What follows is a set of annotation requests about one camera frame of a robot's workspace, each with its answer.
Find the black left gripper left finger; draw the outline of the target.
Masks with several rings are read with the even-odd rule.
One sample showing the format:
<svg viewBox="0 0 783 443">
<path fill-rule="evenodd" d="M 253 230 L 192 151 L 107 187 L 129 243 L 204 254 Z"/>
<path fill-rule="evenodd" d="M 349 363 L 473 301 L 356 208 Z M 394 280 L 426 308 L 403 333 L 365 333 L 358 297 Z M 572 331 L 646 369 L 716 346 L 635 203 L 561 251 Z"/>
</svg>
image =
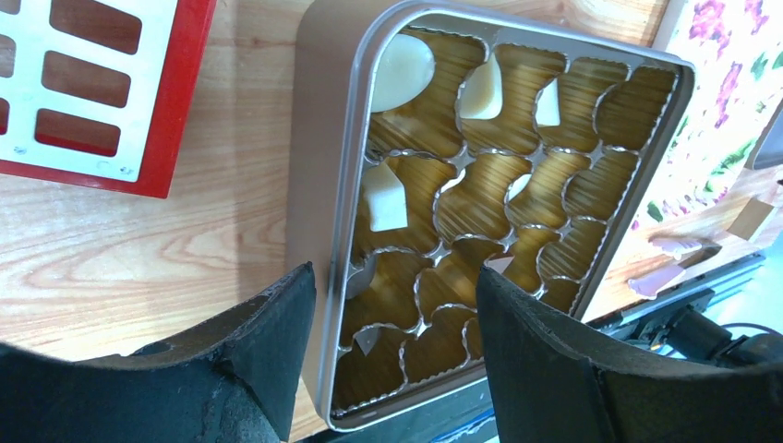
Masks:
<svg viewBox="0 0 783 443">
<path fill-rule="evenodd" d="M 68 362 L 3 344 L 5 442 L 279 442 L 311 329 L 302 264 L 245 302 L 130 355 Z"/>
</svg>

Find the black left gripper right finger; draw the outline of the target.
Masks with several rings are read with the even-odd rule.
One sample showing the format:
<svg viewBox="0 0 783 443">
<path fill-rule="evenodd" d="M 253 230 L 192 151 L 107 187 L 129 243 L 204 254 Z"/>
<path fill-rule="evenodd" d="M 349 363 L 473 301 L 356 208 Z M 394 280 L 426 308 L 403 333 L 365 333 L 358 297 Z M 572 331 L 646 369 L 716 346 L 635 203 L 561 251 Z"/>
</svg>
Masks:
<svg viewBox="0 0 783 443">
<path fill-rule="evenodd" d="M 618 341 L 493 269 L 478 325 L 503 442 L 778 442 L 782 365 L 724 368 Z"/>
</svg>

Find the white cube chocolate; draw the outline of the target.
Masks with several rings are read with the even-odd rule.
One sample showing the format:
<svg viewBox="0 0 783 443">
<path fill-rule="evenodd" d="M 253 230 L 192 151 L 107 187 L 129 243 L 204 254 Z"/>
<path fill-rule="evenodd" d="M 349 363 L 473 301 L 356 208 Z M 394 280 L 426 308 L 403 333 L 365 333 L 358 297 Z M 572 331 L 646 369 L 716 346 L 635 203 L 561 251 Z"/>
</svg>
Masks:
<svg viewBox="0 0 783 443">
<path fill-rule="evenodd" d="M 560 98 L 556 78 L 552 79 L 538 94 L 535 119 L 539 127 L 560 125 Z"/>
</svg>

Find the gold chocolate tin box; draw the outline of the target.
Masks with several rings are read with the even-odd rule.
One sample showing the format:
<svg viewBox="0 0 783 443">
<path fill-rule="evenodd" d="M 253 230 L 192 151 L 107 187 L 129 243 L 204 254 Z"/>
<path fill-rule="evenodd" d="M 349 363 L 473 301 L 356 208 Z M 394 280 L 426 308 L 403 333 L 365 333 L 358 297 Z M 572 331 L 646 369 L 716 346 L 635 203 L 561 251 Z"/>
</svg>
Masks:
<svg viewBox="0 0 783 443">
<path fill-rule="evenodd" d="M 372 113 L 391 39 L 423 40 L 434 78 Z M 462 119 L 466 79 L 495 54 L 503 104 Z M 559 126 L 537 97 L 558 80 Z M 481 381 L 478 273 L 488 266 L 583 317 L 695 87 L 691 63 L 449 1 L 315 1 L 296 34 L 286 261 L 318 292 L 303 378 L 351 432 Z M 408 226 L 369 230 L 366 171 L 403 182 Z"/>
</svg>

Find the floral patterned tray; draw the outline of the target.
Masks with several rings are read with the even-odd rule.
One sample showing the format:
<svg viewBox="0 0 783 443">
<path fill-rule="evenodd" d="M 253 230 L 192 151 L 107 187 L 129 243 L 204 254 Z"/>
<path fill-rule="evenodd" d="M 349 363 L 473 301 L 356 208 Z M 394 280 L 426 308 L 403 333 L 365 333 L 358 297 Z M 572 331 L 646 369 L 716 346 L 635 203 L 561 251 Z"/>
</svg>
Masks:
<svg viewBox="0 0 783 443">
<path fill-rule="evenodd" d="M 695 67 L 695 87 L 632 228 L 715 206 L 782 101 L 782 1 L 671 1 L 654 48 Z"/>
</svg>

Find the pink silicone tongs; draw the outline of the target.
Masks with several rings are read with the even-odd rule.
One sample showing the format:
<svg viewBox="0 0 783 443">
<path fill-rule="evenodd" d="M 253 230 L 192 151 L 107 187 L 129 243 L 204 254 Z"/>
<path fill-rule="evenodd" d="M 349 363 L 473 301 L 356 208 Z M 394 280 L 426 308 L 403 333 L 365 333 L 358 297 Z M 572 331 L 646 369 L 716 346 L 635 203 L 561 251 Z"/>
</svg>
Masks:
<svg viewBox="0 0 783 443">
<path fill-rule="evenodd" d="M 723 245 L 706 238 L 655 237 L 650 241 L 668 261 L 646 274 L 629 279 L 632 292 L 646 300 L 654 300 L 670 283 L 679 280 L 688 268 L 717 255 Z"/>
</svg>

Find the white rectangular chocolate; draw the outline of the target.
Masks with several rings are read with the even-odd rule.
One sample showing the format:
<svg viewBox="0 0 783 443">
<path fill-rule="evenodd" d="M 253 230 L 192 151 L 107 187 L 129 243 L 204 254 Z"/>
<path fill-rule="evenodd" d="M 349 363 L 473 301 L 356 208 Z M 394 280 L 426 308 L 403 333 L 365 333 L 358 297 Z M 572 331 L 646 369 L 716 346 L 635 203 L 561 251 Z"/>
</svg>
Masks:
<svg viewBox="0 0 783 443">
<path fill-rule="evenodd" d="M 404 184 L 387 163 L 382 162 L 368 169 L 361 186 L 368 207 L 371 232 L 386 232 L 408 226 Z"/>
</svg>

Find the white heart chocolate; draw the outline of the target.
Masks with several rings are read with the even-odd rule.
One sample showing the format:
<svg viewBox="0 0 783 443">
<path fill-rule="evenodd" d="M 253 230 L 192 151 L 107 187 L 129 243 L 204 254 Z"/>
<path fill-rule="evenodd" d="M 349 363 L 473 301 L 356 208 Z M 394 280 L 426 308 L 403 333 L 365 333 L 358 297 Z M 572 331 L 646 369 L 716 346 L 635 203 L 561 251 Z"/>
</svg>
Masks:
<svg viewBox="0 0 783 443">
<path fill-rule="evenodd" d="M 502 74 L 495 54 L 466 79 L 458 114 L 462 119 L 491 120 L 502 109 Z"/>
</svg>

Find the white oval smooth chocolate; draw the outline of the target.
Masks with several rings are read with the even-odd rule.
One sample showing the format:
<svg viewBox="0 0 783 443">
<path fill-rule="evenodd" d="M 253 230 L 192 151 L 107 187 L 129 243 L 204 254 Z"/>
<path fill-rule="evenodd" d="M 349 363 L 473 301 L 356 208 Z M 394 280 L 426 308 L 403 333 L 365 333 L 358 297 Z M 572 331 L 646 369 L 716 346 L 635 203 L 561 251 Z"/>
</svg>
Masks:
<svg viewBox="0 0 783 443">
<path fill-rule="evenodd" d="M 410 102 L 428 86 L 435 69 L 435 55 L 426 42 L 394 36 L 379 58 L 370 111 L 386 112 Z"/>
</svg>

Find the small wooden block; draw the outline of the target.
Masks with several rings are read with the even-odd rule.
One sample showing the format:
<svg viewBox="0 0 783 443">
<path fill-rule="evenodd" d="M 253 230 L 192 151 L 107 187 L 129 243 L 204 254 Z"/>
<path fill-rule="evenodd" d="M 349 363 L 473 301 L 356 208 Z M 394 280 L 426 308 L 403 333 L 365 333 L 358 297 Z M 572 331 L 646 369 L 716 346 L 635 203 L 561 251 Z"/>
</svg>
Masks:
<svg viewBox="0 0 783 443">
<path fill-rule="evenodd" d="M 727 232 L 748 242 L 755 242 L 777 214 L 778 207 L 751 198 L 743 207 Z"/>
</svg>

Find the red white grid object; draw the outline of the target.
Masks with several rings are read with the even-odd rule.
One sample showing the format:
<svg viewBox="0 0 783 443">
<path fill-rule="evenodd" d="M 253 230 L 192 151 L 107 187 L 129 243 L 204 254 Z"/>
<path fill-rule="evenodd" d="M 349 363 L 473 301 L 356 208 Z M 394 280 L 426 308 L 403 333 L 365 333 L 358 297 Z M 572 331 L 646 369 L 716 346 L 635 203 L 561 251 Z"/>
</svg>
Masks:
<svg viewBox="0 0 783 443">
<path fill-rule="evenodd" d="M 5 1 L 1 171 L 165 198 L 212 1 Z"/>
</svg>

